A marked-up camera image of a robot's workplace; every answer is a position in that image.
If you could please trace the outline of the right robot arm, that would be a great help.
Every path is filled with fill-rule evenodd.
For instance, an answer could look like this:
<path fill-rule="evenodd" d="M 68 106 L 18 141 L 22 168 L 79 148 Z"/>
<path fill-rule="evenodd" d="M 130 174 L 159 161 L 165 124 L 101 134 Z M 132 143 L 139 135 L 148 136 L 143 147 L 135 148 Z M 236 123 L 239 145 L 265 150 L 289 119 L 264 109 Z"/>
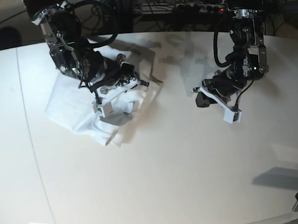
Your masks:
<path fill-rule="evenodd" d="M 32 23 L 41 29 L 49 55 L 63 75 L 77 79 L 79 87 L 96 93 L 102 86 L 123 86 L 139 80 L 134 65 L 124 59 L 109 59 L 98 49 L 108 46 L 118 35 L 118 21 L 113 8 L 102 2 L 87 0 L 72 4 L 67 0 L 23 0 Z M 91 43 L 82 34 L 82 24 L 75 10 L 86 5 L 104 9 L 113 24 L 111 37 Z"/>

